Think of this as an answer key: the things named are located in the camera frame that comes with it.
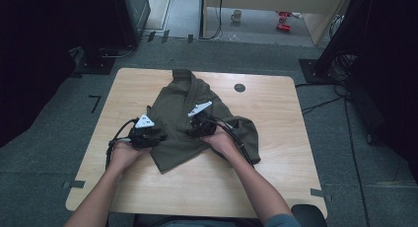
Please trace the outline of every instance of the forearm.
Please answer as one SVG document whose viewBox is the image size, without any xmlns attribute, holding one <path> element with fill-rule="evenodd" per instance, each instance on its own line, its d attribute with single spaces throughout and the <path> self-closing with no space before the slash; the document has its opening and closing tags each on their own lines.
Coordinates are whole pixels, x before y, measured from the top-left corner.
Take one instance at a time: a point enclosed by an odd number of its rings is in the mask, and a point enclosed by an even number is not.
<svg viewBox="0 0 418 227">
<path fill-rule="evenodd" d="M 263 224 L 277 214 L 292 215 L 279 191 L 250 166 L 237 149 L 228 149 L 224 156 L 234 167 L 255 213 Z"/>
<path fill-rule="evenodd" d="M 121 172 L 107 170 L 65 226 L 105 226 Z"/>
</svg>

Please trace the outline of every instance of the sleeve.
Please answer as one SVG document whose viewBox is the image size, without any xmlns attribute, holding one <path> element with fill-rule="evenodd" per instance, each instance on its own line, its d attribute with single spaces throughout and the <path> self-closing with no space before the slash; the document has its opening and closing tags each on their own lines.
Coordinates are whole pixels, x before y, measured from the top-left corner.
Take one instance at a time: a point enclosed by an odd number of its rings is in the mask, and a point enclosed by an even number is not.
<svg viewBox="0 0 418 227">
<path fill-rule="evenodd" d="M 301 225 L 293 216 L 278 214 L 269 218 L 264 227 L 301 227 Z"/>
</svg>

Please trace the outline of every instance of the olive green cloth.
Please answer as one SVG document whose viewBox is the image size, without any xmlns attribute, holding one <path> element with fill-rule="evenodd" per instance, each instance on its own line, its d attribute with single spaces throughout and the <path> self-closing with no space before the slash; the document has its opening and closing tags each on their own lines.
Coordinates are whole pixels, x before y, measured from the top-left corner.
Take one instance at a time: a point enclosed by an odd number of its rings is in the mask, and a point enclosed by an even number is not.
<svg viewBox="0 0 418 227">
<path fill-rule="evenodd" d="M 205 111 L 235 128 L 244 144 L 252 163 L 260 161 L 258 134 L 253 122 L 241 116 L 233 116 L 221 99 L 210 90 L 210 86 L 188 70 L 173 70 L 173 81 L 163 88 L 150 110 L 148 117 L 156 122 L 167 138 L 151 151 L 160 172 L 165 172 L 211 148 L 210 144 L 188 135 L 191 129 L 190 113 L 196 105 L 212 102 Z"/>
</svg>

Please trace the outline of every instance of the black cable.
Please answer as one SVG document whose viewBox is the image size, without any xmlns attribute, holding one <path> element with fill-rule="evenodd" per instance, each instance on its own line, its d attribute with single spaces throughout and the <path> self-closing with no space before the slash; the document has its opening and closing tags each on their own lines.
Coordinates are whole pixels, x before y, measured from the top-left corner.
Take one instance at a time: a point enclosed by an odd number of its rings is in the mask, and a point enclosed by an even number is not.
<svg viewBox="0 0 418 227">
<path fill-rule="evenodd" d="M 221 0 L 220 3 L 219 3 L 219 26 L 218 26 L 218 29 L 216 30 L 215 34 L 213 36 L 211 36 L 210 38 L 203 38 L 205 40 L 213 39 L 213 38 L 217 37 L 219 33 L 222 32 L 222 2 L 223 2 L 223 0 Z"/>
<path fill-rule="evenodd" d="M 331 26 L 329 27 L 328 33 L 329 33 L 329 37 L 332 38 L 334 36 L 334 29 L 337 27 L 339 27 L 339 25 L 341 25 L 342 21 L 344 19 L 344 16 L 341 15 L 336 15 L 334 20 L 331 23 Z"/>
<path fill-rule="evenodd" d="M 244 154 L 244 157 L 246 159 L 246 161 L 254 168 L 254 165 L 252 164 L 251 159 L 249 158 L 248 153 L 245 150 L 245 146 L 244 144 L 240 141 L 240 139 L 231 131 L 231 129 L 225 125 L 220 124 L 219 122 L 210 120 L 210 119 L 203 119 L 203 121 L 208 121 L 211 122 L 213 124 L 216 124 L 220 127 L 222 127 L 222 129 L 224 129 L 231 137 L 233 137 L 233 139 L 237 142 L 238 146 L 240 147 L 241 151 Z"/>
<path fill-rule="evenodd" d="M 327 105 L 327 104 L 332 103 L 332 102 L 336 102 L 336 101 L 338 101 L 338 100 L 340 100 L 340 99 L 342 99 L 342 98 L 344 98 L 344 97 L 340 97 L 340 96 L 338 96 L 337 98 L 335 98 L 335 99 L 333 99 L 333 100 L 330 100 L 330 101 L 327 101 L 327 102 L 320 103 L 320 104 L 318 104 L 318 105 L 316 105 L 316 106 L 312 106 L 312 107 L 305 108 L 305 109 L 303 109 L 303 110 L 302 110 L 303 115 L 305 115 L 305 114 L 308 114 L 308 113 L 312 112 L 314 109 L 316 109 L 316 108 L 318 108 L 318 107 L 321 107 L 321 106 Z"/>
<path fill-rule="evenodd" d="M 150 35 L 147 36 L 142 36 L 141 38 L 139 38 L 139 40 L 142 40 L 144 38 L 148 38 Z M 154 36 L 154 38 L 165 38 L 164 36 Z M 176 38 L 176 39 L 188 39 L 188 38 L 182 38 L 182 37 L 168 37 L 168 38 Z"/>
<path fill-rule="evenodd" d="M 295 86 L 295 88 L 305 87 L 305 86 L 326 86 L 323 84 L 314 84 L 314 83 L 306 83 L 306 84 L 298 84 Z"/>
<path fill-rule="evenodd" d="M 367 205 L 366 205 L 366 202 L 365 202 L 365 194 L 364 194 L 364 190 L 363 190 L 363 183 L 362 183 L 362 179 L 360 177 L 359 166 L 357 164 L 356 152 L 354 150 L 353 132 L 351 130 L 351 123 L 350 123 L 350 117 L 348 115 L 347 102 L 348 102 L 348 99 L 345 98 L 345 100 L 344 100 L 344 110 L 345 110 L 345 116 L 347 118 L 348 132 L 349 132 L 349 136 L 350 136 L 351 153 L 353 155 L 353 162 L 354 162 L 354 167 L 356 169 L 357 180 L 358 180 L 359 185 L 360 185 L 360 194 L 362 196 L 363 208 L 365 210 L 366 223 L 367 223 L 367 226 L 370 226 L 369 211 L 367 209 Z"/>
<path fill-rule="evenodd" d="M 117 140 L 122 139 L 122 138 L 117 138 L 120 134 L 120 132 L 122 132 L 122 130 L 131 122 L 136 123 L 138 121 L 139 118 L 135 118 L 135 119 L 130 119 L 129 121 L 127 121 L 114 135 L 113 139 L 111 139 L 111 141 L 108 144 L 108 148 L 107 151 L 105 152 L 106 157 L 105 157 L 105 168 L 107 169 L 108 164 L 110 163 L 110 158 L 111 158 L 111 154 L 113 153 L 113 146 L 114 143 L 116 143 Z"/>
<path fill-rule="evenodd" d="M 103 58 L 122 58 L 122 57 L 125 57 L 125 56 L 129 55 L 135 49 L 134 45 L 129 45 L 128 47 L 130 47 L 131 49 L 128 52 L 126 52 L 125 54 L 116 55 L 116 56 L 101 55 L 101 57 L 103 57 Z M 99 49 L 99 52 L 102 53 L 102 50 L 105 50 L 105 49 L 106 48 L 101 48 L 101 49 Z"/>
<path fill-rule="evenodd" d="M 216 117 L 216 116 L 214 116 L 214 118 L 215 119 L 217 119 L 217 120 L 219 120 L 219 121 L 221 121 L 222 123 L 224 123 L 224 124 L 227 124 L 225 121 L 223 121 L 221 118 L 219 118 L 219 117 Z"/>
</svg>

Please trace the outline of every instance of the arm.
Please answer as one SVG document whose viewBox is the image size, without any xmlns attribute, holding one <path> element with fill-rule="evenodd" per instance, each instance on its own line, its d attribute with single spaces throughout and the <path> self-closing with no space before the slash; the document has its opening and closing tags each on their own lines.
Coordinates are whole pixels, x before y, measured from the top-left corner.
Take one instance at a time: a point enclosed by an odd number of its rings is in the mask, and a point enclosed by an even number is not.
<svg viewBox="0 0 418 227">
<path fill-rule="evenodd" d="M 116 142 L 110 164 L 96 186 L 79 205 L 65 226 L 105 226 L 117 182 L 126 168 L 150 148 L 135 150 L 130 144 Z"/>
<path fill-rule="evenodd" d="M 233 166 L 262 224 L 277 214 L 292 215 L 283 196 L 244 159 L 227 132 L 218 126 L 212 136 L 202 140 L 210 143 Z"/>
</svg>

